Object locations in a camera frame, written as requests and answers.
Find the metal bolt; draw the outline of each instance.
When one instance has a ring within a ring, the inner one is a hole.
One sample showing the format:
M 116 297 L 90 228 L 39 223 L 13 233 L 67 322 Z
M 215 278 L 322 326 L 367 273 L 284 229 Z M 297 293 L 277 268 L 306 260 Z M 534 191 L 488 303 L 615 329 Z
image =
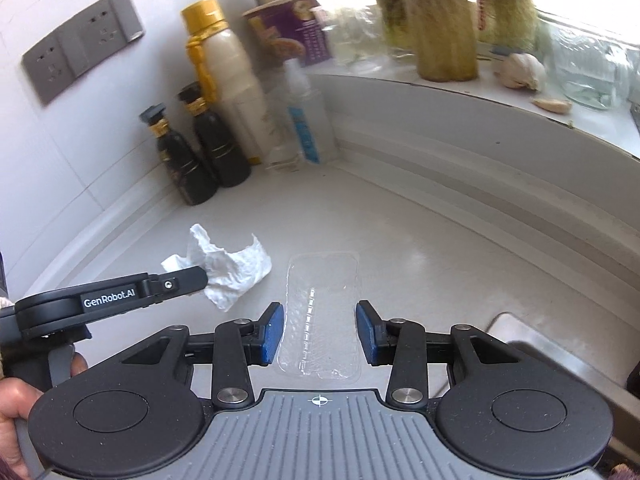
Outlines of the metal bolt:
M 242 388 L 223 388 L 218 392 L 218 400 L 225 404 L 239 404 L 244 402 L 249 394 Z
M 415 404 L 422 400 L 422 392 L 415 388 L 398 388 L 393 391 L 391 397 L 400 404 Z

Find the yellow bottle cap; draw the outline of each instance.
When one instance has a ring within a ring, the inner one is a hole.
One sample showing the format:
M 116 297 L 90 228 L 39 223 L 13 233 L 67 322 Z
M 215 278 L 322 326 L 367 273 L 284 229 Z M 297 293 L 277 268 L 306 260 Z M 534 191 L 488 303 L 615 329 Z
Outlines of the yellow bottle cap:
M 217 0 L 195 2 L 182 10 L 182 17 L 187 25 L 189 34 L 196 34 L 203 28 L 225 20 L 225 15 L 222 13 Z

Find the countertop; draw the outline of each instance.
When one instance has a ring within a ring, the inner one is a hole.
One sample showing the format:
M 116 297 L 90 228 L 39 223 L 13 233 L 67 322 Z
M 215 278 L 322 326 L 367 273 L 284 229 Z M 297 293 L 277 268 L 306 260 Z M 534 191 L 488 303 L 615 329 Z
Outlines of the countertop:
M 285 303 L 292 257 L 325 251 L 357 253 L 361 296 L 383 319 L 404 317 L 428 332 L 448 332 L 461 322 L 486 329 L 508 311 L 618 383 L 640 360 L 638 332 L 609 311 L 486 238 L 332 167 L 287 174 L 255 170 L 244 184 L 221 189 L 205 204 L 179 207 L 100 278 L 162 272 L 162 260 L 185 254 L 195 223 L 229 251 L 249 245 L 254 233 L 272 258 L 271 273 L 226 314 L 195 294 L 92 324 L 94 339 L 78 344 L 90 364 L 171 324 L 201 333 L 225 320 L 257 319 L 271 301 Z M 209 371 L 196 368 L 192 388 L 206 396 Z M 378 388 L 384 395 L 389 373 L 390 367 L 367 366 L 362 356 L 360 377 L 344 387 Z M 251 377 L 257 393 L 268 387 L 339 386 L 285 375 L 277 365 L 252 367 Z M 445 381 L 442 365 L 432 365 L 430 381 L 433 394 Z

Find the crumpled tissue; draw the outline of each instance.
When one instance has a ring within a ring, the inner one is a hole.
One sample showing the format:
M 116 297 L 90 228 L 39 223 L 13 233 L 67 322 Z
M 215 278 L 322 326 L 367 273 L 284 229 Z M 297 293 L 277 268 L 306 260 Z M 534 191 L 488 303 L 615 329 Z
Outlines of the crumpled tissue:
M 253 234 L 253 244 L 237 253 L 227 253 L 211 243 L 200 224 L 191 226 L 190 233 L 187 255 L 169 256 L 162 262 L 162 267 L 166 272 L 193 266 L 206 270 L 209 285 L 204 293 L 222 312 L 229 310 L 240 296 L 271 271 L 271 258 Z

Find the gray wall socket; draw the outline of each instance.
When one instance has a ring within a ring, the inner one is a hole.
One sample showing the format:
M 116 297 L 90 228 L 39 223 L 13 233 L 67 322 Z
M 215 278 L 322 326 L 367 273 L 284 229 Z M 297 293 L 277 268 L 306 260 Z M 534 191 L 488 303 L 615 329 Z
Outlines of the gray wall socket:
M 31 47 L 22 64 L 43 104 L 144 34 L 131 0 L 99 0 Z

